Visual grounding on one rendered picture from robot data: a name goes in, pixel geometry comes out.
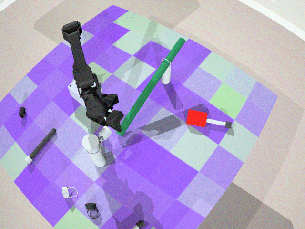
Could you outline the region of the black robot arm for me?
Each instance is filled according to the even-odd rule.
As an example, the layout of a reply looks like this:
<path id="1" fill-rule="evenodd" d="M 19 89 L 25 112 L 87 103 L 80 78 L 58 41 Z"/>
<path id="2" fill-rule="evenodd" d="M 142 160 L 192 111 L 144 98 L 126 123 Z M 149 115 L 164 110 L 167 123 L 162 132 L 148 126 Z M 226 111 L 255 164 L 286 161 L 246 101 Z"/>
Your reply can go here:
<path id="1" fill-rule="evenodd" d="M 78 21 L 71 22 L 63 26 L 62 34 L 64 40 L 67 40 L 71 45 L 71 51 L 74 58 L 73 63 L 73 77 L 77 85 L 80 98 L 84 100 L 86 110 L 92 117 L 99 116 L 103 111 L 103 106 L 100 102 L 100 97 L 97 94 L 100 84 L 97 75 L 92 73 L 91 68 L 86 64 L 83 49 L 80 42 L 80 35 L 82 34 L 81 24 Z M 94 86 L 94 82 L 96 84 Z M 80 93 L 79 88 L 82 92 Z M 101 94 L 104 99 L 105 106 L 109 106 L 112 110 L 116 103 L 119 102 L 117 94 Z"/>

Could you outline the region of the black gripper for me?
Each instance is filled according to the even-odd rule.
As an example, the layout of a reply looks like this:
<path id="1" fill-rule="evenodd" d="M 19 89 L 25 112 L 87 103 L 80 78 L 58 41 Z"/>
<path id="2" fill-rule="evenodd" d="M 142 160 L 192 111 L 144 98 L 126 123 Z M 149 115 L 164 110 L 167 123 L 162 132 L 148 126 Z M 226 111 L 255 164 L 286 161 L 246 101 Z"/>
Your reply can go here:
<path id="1" fill-rule="evenodd" d="M 121 132 L 122 129 L 121 129 L 120 121 L 124 117 L 122 111 L 113 110 L 112 112 L 108 112 L 110 108 L 108 106 L 105 106 L 104 99 L 100 98 L 100 102 L 103 106 L 102 113 L 97 117 L 92 117 L 86 111 L 87 118 L 99 123 L 102 126 L 107 126 L 107 127 L 109 126 L 112 129 Z M 104 119 L 104 117 L 106 117 L 106 120 Z"/>

